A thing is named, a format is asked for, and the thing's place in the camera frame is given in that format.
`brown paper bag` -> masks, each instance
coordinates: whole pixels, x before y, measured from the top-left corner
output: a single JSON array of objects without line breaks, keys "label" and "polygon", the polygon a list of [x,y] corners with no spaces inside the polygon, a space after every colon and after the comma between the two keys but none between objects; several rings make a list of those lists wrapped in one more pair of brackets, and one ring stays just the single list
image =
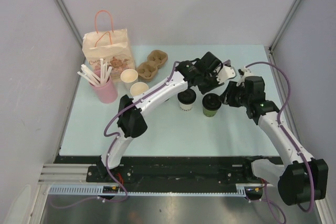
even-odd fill
[{"label": "brown paper bag", "polygon": [[[97,16],[101,12],[110,15],[111,31],[97,30]],[[100,69],[100,58],[103,58],[112,67],[111,78],[119,81],[123,70],[135,69],[127,29],[113,30],[112,16],[106,10],[96,13],[94,24],[96,31],[84,35],[82,51],[93,70]]]}]

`orange bag handle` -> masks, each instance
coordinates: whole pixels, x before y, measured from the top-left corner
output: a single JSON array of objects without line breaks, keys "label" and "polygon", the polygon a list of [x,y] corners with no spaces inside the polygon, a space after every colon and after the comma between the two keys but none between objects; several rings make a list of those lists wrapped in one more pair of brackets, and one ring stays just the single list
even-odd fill
[{"label": "orange bag handle", "polygon": [[98,33],[98,29],[97,29],[97,16],[98,16],[98,14],[100,14],[100,13],[107,13],[109,16],[110,16],[110,19],[111,19],[111,27],[112,27],[112,32],[114,32],[114,30],[113,30],[113,21],[112,21],[112,15],[107,11],[107,10],[100,10],[100,11],[98,11],[97,13],[96,13],[96,15],[95,15],[95,21],[94,21],[94,28],[96,29],[96,32]]},{"label": "orange bag handle", "polygon": [[109,34],[109,35],[110,35],[110,42],[111,42],[111,44],[112,44],[111,33],[110,33],[109,31],[107,31],[106,33],[104,33],[104,34],[97,40],[97,42],[96,42],[96,44],[95,44],[95,47],[97,47],[97,43],[98,43],[98,41],[100,41],[101,38],[104,37],[105,34]]}]

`reflective floor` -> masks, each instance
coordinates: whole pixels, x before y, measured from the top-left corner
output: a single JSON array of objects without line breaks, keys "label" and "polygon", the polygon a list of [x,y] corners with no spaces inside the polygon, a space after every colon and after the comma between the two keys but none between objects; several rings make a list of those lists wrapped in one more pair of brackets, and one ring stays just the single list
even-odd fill
[{"label": "reflective floor", "polygon": [[[274,188],[270,199],[285,212],[287,223],[321,223],[317,211],[302,212],[297,206],[281,203]],[[56,206],[73,204],[87,196],[50,195],[48,201]],[[203,224],[203,223],[276,223],[265,202],[248,203],[233,197],[168,197],[132,196],[120,203],[88,200],[67,209],[55,209],[46,204],[43,224]]]}]

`light blue tabletop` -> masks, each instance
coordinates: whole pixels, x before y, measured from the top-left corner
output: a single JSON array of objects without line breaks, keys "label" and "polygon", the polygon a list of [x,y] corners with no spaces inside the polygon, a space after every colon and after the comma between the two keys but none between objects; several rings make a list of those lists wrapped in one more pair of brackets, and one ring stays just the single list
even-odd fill
[{"label": "light blue tabletop", "polygon": [[[134,46],[136,65],[146,60],[154,49],[167,52],[168,62],[149,86],[167,77],[175,60],[201,58],[207,51],[225,61],[230,59],[236,69],[255,61],[268,61],[262,45],[202,45],[202,46]],[[251,67],[266,83],[266,99],[279,107],[280,99],[269,66]],[[101,155],[112,138],[103,136],[107,123],[117,113],[119,99],[127,93],[122,83],[116,83],[118,99],[111,104],[100,103],[90,85],[81,79],[59,154],[61,156]],[[221,94],[226,84],[212,92]],[[202,112],[203,95],[196,87],[197,99],[191,111],[182,111],[177,96],[157,107],[145,120],[147,131],[133,140],[125,156],[277,156],[266,134],[248,119],[245,108],[222,105],[218,113],[207,118]],[[109,132],[117,129],[116,122]]]}]

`wall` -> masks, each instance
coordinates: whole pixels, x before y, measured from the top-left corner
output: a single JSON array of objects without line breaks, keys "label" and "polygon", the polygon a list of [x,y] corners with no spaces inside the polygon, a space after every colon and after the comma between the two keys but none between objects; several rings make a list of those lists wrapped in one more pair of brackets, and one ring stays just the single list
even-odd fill
[{"label": "wall", "polygon": [[[82,35],[100,9],[134,45],[262,44],[269,46],[294,0],[64,0]],[[101,15],[98,27],[110,29]]]},{"label": "wall", "polygon": [[289,76],[293,117],[306,148],[329,165],[328,194],[336,209],[336,0],[303,0],[276,47]]},{"label": "wall", "polygon": [[24,185],[31,185],[30,199],[35,194],[43,163],[56,150],[83,56],[53,0],[0,0],[0,6],[2,223]]}]

